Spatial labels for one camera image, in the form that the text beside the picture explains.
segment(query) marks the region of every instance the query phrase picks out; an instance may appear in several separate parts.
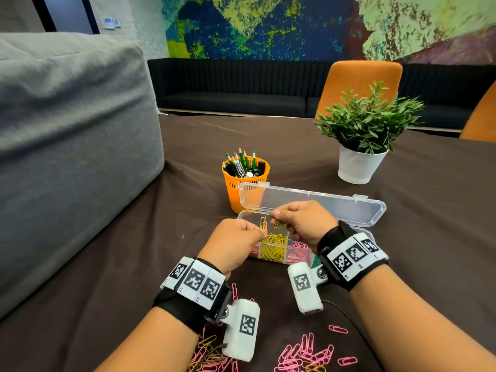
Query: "orange mesh pencil cup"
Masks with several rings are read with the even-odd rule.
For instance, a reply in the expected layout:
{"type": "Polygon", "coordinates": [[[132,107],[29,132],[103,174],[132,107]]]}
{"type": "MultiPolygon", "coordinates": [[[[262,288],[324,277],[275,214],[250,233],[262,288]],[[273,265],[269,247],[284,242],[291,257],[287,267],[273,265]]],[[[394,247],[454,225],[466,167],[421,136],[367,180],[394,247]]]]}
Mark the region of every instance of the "orange mesh pencil cup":
{"type": "MultiPolygon", "coordinates": [[[[248,156],[248,161],[251,163],[253,161],[253,157],[248,156]]],[[[259,181],[267,181],[267,176],[269,175],[270,166],[269,163],[257,157],[257,162],[265,162],[265,172],[263,175],[254,176],[254,177],[246,177],[242,179],[241,177],[235,177],[229,175],[226,171],[222,170],[224,174],[224,180],[226,181],[227,194],[229,195],[229,202],[231,202],[231,209],[236,214],[239,214],[242,210],[245,210],[239,201],[239,189],[238,185],[241,182],[259,182],[259,181]]]]}

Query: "potted plant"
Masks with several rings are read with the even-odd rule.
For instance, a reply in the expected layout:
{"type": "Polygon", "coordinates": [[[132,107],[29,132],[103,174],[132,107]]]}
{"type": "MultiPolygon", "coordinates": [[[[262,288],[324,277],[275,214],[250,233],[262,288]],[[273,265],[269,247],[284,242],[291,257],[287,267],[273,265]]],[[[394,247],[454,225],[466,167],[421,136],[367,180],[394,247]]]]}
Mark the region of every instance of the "potted plant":
{"type": "Polygon", "coordinates": [[[388,151],[391,142],[411,125],[418,125],[416,112],[424,108],[417,98],[381,100],[382,82],[370,86],[369,97],[359,98],[353,90],[343,91],[345,104],[326,108],[330,116],[319,115],[316,121],[322,134],[334,137],[339,149],[338,176],[353,184],[366,184],[388,151]]]}

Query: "table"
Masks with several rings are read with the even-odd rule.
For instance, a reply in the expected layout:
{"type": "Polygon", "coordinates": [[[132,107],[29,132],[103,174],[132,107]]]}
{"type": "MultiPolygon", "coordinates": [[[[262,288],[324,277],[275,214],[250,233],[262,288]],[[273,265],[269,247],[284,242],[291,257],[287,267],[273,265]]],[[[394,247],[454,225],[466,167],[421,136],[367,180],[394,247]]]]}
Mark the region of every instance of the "table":
{"type": "MultiPolygon", "coordinates": [[[[149,310],[166,274],[195,255],[229,206],[220,161],[241,146],[270,165],[273,185],[364,194],[387,204],[371,229],[390,266],[420,296],[496,353],[496,144],[406,131],[366,185],[337,176],[339,146],[312,120],[161,116],[166,166],[115,220],[0,323],[5,371],[93,370],[149,310]]],[[[333,308],[298,312],[282,264],[249,259],[233,274],[261,308],[257,348],[239,371],[272,371],[287,344],[313,332],[315,349],[356,356],[376,371],[356,331],[333,308]],[[340,325],[350,334],[332,333],[340,325]]],[[[320,289],[360,324],[347,292],[320,289]]],[[[223,328],[208,332],[222,334],[223,328]]]]}

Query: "cable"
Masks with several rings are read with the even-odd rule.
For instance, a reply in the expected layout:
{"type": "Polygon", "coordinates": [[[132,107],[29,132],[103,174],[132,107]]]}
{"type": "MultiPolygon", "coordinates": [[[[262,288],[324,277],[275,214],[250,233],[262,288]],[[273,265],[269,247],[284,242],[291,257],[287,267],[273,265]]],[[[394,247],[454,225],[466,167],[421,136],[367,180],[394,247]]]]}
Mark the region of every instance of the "cable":
{"type": "Polygon", "coordinates": [[[210,351],[207,353],[207,355],[205,355],[204,357],[202,357],[202,358],[198,361],[198,363],[196,363],[195,368],[193,368],[193,370],[192,370],[191,372],[196,372],[196,371],[198,371],[198,369],[201,367],[201,365],[202,365],[202,363],[203,363],[203,361],[204,361],[205,359],[207,359],[210,355],[212,355],[212,354],[213,354],[215,351],[217,351],[218,349],[223,348],[223,347],[226,347],[226,346],[227,346],[227,344],[226,344],[226,343],[223,343],[223,344],[221,344],[221,345],[219,345],[219,346],[214,347],[212,350],[210,350],[210,351]]]}
{"type": "Polygon", "coordinates": [[[384,369],[384,366],[382,365],[381,361],[379,360],[379,357],[377,356],[377,354],[375,353],[374,349],[372,348],[372,346],[370,345],[369,341],[367,340],[367,338],[365,338],[365,336],[363,335],[362,331],[360,330],[360,328],[358,327],[358,325],[355,324],[355,322],[350,318],[350,316],[348,316],[346,314],[346,312],[344,312],[340,307],[338,307],[336,304],[334,304],[333,302],[329,301],[329,300],[321,300],[321,302],[323,303],[326,303],[326,304],[331,304],[332,306],[335,306],[336,308],[339,309],[339,311],[341,313],[344,314],[344,316],[346,316],[346,318],[351,322],[351,325],[355,326],[355,329],[357,330],[358,334],[360,334],[361,338],[363,339],[363,341],[365,342],[365,344],[367,345],[367,347],[369,348],[370,352],[372,353],[372,356],[374,357],[375,361],[377,362],[377,364],[379,364],[379,368],[381,369],[382,372],[386,372],[386,370],[384,369]]]}

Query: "plastic organizer box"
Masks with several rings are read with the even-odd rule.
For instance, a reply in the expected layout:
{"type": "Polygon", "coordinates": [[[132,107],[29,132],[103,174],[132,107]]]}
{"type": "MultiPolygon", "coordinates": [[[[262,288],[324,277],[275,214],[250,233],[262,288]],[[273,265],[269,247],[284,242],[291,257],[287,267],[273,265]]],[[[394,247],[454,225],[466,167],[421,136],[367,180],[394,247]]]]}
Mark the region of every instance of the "plastic organizer box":
{"type": "Polygon", "coordinates": [[[367,196],[340,196],[310,192],[306,190],[274,187],[269,182],[241,183],[239,200],[247,210],[239,213],[239,219],[262,226],[266,221],[267,239],[258,243],[250,256],[291,265],[305,261],[310,267],[319,264],[319,259],[305,245],[291,240],[285,225],[274,227],[270,224],[269,212],[276,207],[293,201],[315,200],[336,219],[345,221],[355,230],[366,233],[375,242],[374,235],[367,230],[386,211],[386,204],[367,196]]]}

